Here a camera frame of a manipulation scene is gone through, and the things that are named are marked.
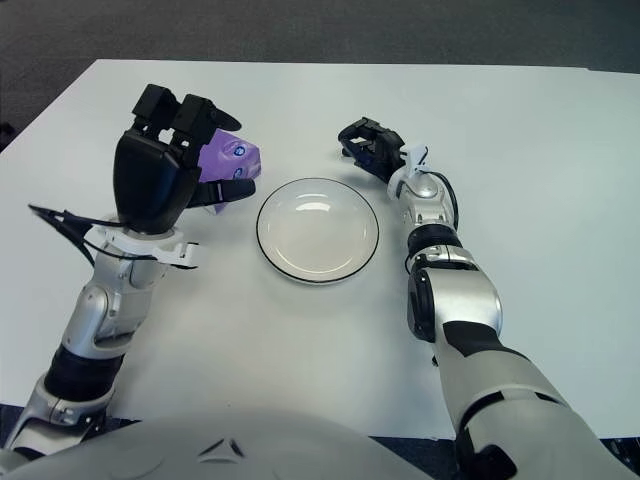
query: table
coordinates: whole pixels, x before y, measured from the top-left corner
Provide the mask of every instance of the table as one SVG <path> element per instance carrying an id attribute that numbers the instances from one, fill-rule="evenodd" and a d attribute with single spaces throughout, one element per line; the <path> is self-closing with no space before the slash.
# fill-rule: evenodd
<path id="1" fill-rule="evenodd" d="M 367 115 L 426 142 L 455 186 L 460 237 L 503 301 L 503 342 L 599 436 L 640 433 L 640 77 L 571 68 L 95 62 L 0 156 L 1 402 L 26 402 L 91 274 L 26 204 L 114 211 L 115 145 L 150 82 L 240 119 L 263 173 L 221 215 L 182 216 L 205 258 L 157 288 L 114 415 L 260 405 L 369 435 L 453 436 L 430 347 L 406 326 L 398 215 L 340 157 L 337 132 Z M 338 285 L 293 283 L 257 248 L 263 200 L 308 176 L 356 188 L 380 223 L 372 261 Z"/>

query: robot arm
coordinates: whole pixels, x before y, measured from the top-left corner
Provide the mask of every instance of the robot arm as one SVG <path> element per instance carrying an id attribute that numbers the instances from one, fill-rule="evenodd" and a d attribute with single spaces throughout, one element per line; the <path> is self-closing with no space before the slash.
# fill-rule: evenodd
<path id="1" fill-rule="evenodd" d="M 252 180 L 198 183 L 201 147 L 216 128 L 240 128 L 210 100 L 187 95 L 180 103 L 168 89 L 148 85 L 133 113 L 133 126 L 115 155 L 117 216 L 93 220 L 31 206 L 83 253 L 94 273 L 78 297 L 49 371 L 37 381 L 5 444 L 29 459 L 100 431 L 114 380 L 147 316 L 154 286 L 169 266 L 195 268 L 196 245 L 183 241 L 174 228 L 182 211 L 255 191 Z M 173 129 L 169 144 L 158 139 L 166 129 Z M 102 247 L 84 239 L 93 225 L 104 237 Z M 98 250 L 95 260 L 86 245 Z"/>
<path id="2" fill-rule="evenodd" d="M 372 123 L 374 134 L 359 135 L 366 143 L 353 143 L 353 130 L 339 139 L 348 153 L 359 154 L 352 154 L 358 166 L 373 166 L 376 174 L 383 160 L 371 148 L 375 133 L 386 129 L 369 119 L 354 125 Z M 429 171 L 426 154 L 424 145 L 400 150 L 405 165 L 390 177 L 376 176 L 388 182 L 402 213 L 408 323 L 432 344 L 461 468 L 474 479 L 636 478 L 530 360 L 500 343 L 500 298 L 462 246 L 455 194 L 446 178 Z"/>

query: white plate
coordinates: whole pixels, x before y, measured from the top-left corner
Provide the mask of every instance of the white plate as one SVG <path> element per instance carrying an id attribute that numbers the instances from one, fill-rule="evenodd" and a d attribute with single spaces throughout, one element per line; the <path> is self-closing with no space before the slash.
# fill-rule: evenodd
<path id="1" fill-rule="evenodd" d="M 265 200 L 256 224 L 271 264 L 304 282 L 329 283 L 358 272 L 378 246 L 371 205 L 347 185 L 326 178 L 287 183 Z"/>

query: purple block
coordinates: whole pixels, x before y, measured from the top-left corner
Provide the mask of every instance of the purple block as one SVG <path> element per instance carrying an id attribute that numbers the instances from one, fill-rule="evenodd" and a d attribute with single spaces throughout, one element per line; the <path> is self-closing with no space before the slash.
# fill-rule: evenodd
<path id="1" fill-rule="evenodd" d="M 200 150 L 198 165 L 202 168 L 200 182 L 256 178 L 260 175 L 260 149 L 224 130 L 216 130 L 211 143 Z M 226 203 L 214 205 L 215 213 Z"/>

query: white bracket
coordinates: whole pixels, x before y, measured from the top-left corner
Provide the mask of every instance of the white bracket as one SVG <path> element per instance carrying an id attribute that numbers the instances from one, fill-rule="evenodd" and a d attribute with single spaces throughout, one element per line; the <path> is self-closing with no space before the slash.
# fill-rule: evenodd
<path id="1" fill-rule="evenodd" d="M 397 200 L 404 183 L 407 183 L 418 173 L 429 172 L 426 161 L 428 152 L 429 149 L 424 143 L 418 143 L 400 149 L 400 155 L 405 162 L 405 166 L 393 172 L 393 175 L 391 175 L 389 179 L 387 195 L 389 195 L 392 200 Z"/>
<path id="2" fill-rule="evenodd" d="M 167 265 L 196 266 L 194 256 L 198 245 L 184 242 L 182 232 L 176 228 L 172 228 L 169 234 L 162 238 L 137 238 L 116 227 L 98 226 L 96 230 L 104 235 L 107 243 L 129 255 L 151 255 L 158 263 Z"/>

